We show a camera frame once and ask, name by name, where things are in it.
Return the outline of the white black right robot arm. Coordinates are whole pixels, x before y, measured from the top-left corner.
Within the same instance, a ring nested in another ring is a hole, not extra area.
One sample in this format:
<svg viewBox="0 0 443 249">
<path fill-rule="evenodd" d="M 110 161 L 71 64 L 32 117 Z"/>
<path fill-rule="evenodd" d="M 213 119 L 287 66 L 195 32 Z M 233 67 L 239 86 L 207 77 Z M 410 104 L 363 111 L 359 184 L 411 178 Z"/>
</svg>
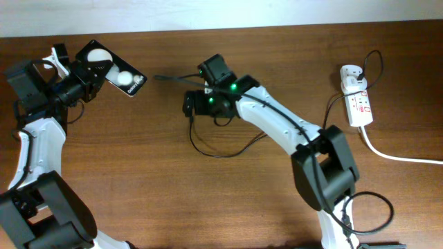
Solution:
<svg viewBox="0 0 443 249">
<path fill-rule="evenodd" d="M 197 68 L 205 88 L 186 93 L 184 113 L 238 117 L 261 129 L 291 157 L 296 189 L 317 212 L 322 247 L 357 248 L 351 196 L 359 171 L 344 133 L 298 117 L 250 75 L 237 77 L 220 54 Z"/>
</svg>

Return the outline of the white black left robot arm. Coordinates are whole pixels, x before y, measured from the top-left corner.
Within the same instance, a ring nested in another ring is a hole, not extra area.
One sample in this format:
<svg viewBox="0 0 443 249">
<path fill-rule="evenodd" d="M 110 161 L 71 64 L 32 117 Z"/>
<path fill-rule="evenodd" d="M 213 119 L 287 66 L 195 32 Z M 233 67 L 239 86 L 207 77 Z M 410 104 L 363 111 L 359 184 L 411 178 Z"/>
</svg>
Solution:
<svg viewBox="0 0 443 249">
<path fill-rule="evenodd" d="M 56 73 L 50 80 L 40 75 L 38 64 L 61 69 L 36 59 L 4 72 L 19 97 L 13 109 L 21 148 L 16 174 L 1 194 L 1 227 L 16 248 L 133 248 L 99 231 L 89 208 L 61 177 L 67 111 L 95 98 L 111 60 L 76 60 L 67 75 Z"/>
</svg>

